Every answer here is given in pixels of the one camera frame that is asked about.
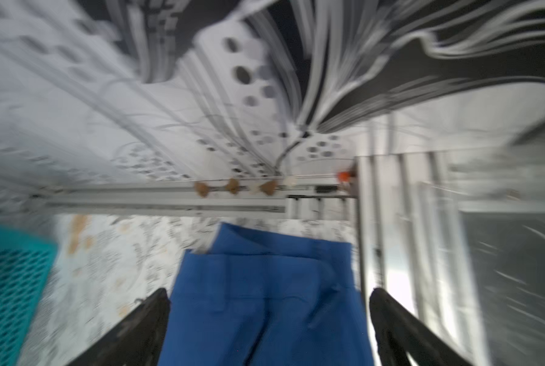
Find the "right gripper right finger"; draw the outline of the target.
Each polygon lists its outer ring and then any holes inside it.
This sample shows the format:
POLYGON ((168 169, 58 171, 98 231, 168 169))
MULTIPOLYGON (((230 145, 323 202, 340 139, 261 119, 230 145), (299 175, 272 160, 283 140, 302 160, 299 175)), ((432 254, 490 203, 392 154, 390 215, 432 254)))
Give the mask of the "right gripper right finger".
POLYGON ((369 313, 383 365, 464 365, 471 363, 449 347, 384 288, 369 297, 369 313))

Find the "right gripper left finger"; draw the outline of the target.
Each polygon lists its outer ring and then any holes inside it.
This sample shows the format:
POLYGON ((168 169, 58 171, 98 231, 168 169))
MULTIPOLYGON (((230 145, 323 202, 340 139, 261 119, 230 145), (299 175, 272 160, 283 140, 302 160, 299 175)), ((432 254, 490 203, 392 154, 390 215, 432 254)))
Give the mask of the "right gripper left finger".
POLYGON ((157 365, 167 332, 170 301, 157 289, 71 365, 157 365))

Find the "blue long pants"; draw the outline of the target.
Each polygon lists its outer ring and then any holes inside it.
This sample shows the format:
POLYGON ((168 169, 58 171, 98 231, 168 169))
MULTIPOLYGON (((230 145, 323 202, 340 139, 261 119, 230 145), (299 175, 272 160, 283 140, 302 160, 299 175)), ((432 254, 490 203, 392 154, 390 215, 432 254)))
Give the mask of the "blue long pants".
POLYGON ((223 224, 183 256, 162 365, 371 365, 352 247, 223 224))

